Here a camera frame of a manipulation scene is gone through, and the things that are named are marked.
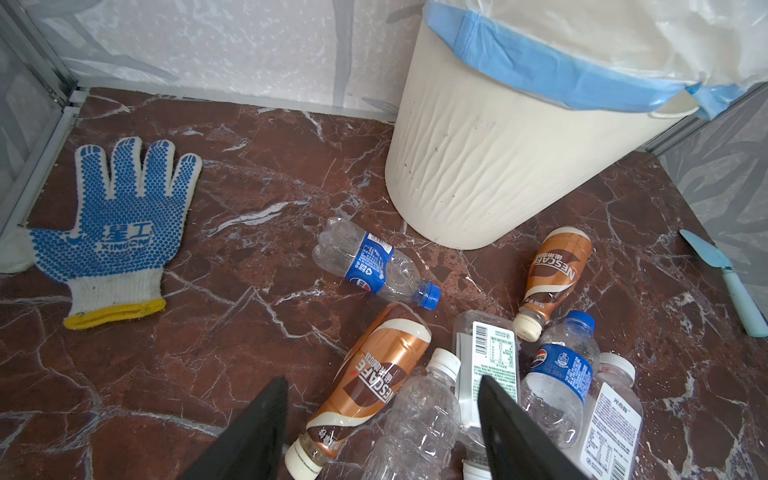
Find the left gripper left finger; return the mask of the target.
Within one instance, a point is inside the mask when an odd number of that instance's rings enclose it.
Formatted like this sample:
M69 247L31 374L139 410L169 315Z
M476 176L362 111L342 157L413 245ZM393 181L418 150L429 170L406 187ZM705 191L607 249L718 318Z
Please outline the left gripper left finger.
M183 473L183 479L275 479L288 414L288 383L276 377Z

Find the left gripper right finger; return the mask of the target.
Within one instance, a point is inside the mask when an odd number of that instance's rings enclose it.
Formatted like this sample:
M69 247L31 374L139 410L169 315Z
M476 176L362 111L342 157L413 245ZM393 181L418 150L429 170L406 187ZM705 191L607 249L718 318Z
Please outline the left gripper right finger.
M481 378L477 404L492 478L587 479L494 378Z

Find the blue cap Pepsi bottle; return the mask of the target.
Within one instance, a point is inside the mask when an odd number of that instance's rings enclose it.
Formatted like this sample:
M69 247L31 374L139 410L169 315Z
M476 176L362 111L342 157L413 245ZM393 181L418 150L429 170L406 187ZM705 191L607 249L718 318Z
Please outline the blue cap Pepsi bottle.
M518 405L561 450L576 445L600 350L594 318L579 310L547 328L523 378Z

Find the purple label bottle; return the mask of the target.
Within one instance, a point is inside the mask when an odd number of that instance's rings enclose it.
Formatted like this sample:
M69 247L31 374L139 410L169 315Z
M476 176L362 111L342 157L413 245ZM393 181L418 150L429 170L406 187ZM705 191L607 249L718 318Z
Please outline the purple label bottle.
M603 352L585 403L582 430L565 456L590 479L628 480L632 476L643 425L643 409L633 391L635 367Z

